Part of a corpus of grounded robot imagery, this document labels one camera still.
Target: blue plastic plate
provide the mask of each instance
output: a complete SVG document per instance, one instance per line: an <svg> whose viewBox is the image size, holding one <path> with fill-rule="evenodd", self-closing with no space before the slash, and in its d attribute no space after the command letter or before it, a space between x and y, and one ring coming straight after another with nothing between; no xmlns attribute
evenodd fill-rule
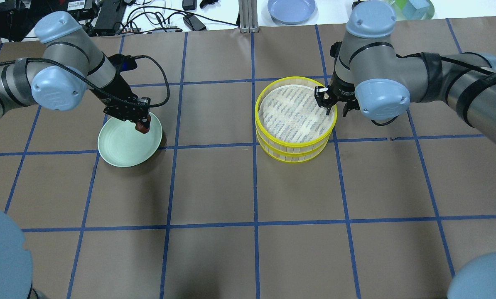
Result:
<svg viewBox="0 0 496 299"><path fill-rule="evenodd" d="M268 12L272 18L287 25L307 21L315 8L314 0L268 0Z"/></svg>

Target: yellow rim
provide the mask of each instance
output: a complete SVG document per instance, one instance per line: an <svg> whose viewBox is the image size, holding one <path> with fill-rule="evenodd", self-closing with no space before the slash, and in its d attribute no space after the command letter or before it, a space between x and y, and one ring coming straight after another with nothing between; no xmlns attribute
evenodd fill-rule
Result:
<svg viewBox="0 0 496 299"><path fill-rule="evenodd" d="M320 153L324 150L324 148L322 148L316 155L310 157L309 159L305 159L303 161L287 161L287 160L284 160L284 159L280 159L278 157L275 157L274 155L272 155L271 153L269 153L264 146L261 146L261 149L265 153L267 153L267 155L269 155L270 157L272 157L272 159L274 159L276 161L284 162L284 163L289 163L289 164L297 164L297 163L303 163L303 162L311 161L312 159L318 157L318 155L320 155Z"/></svg>
<svg viewBox="0 0 496 299"><path fill-rule="evenodd" d="M331 134L331 131L333 130L333 127L335 127L335 123L337 122L337 110L335 110L335 107L334 106L331 109L335 113L335 119L333 119L333 123L331 125L331 128L327 132L325 132L322 136L320 136L319 138L317 138L315 140L311 140L309 142L291 143L291 142L284 142L283 140L279 140L279 139L275 138L274 136L272 136L265 129L265 127L263 127L263 125L261 125L261 120L259 119L259 105L261 104L261 101L263 100L261 96L263 96L263 94L265 94L265 92L268 89L270 89L274 84L279 83L279 82L284 81L284 80L292 80L292 79L303 79L303 80L307 80L307 81L316 83L318 86L323 86L322 84L320 84L320 82L318 82L316 80L313 80L313 79L310 79L310 78L305 78L303 76L288 76L286 78L282 78L282 79L279 79L279 80L276 80L276 81L272 82L267 87L265 87L265 89L263 89L263 91L259 94L259 97L257 98L257 101L255 103L255 123L257 124L257 127L263 132L263 134L267 138L269 138L273 142L276 142L276 143L278 143L280 145L288 146L288 147L293 147L293 148L311 146L313 144L316 144L316 143L324 140L324 138L326 138L327 136L329 136L329 134Z"/></svg>
<svg viewBox="0 0 496 299"><path fill-rule="evenodd" d="M284 152L284 151L282 151L280 149L277 149L277 148L271 146L270 144L268 144L268 142L261 137L261 134L259 133L258 130L256 130L255 132L257 134L257 140L259 140L259 142L261 142L261 143L265 144L267 147L271 148L273 152L276 152L276 153L278 153L280 155L284 155L284 156L287 156L287 157L302 157L302 156L307 156L307 155L310 155L310 154L318 151L321 147L324 147L327 144L327 141L326 141L326 142L320 144L319 146L317 146L317 147L315 147L315 148L313 148L313 149L311 149L311 150L309 150L307 152L304 152L304 153L288 153L288 152Z"/></svg>

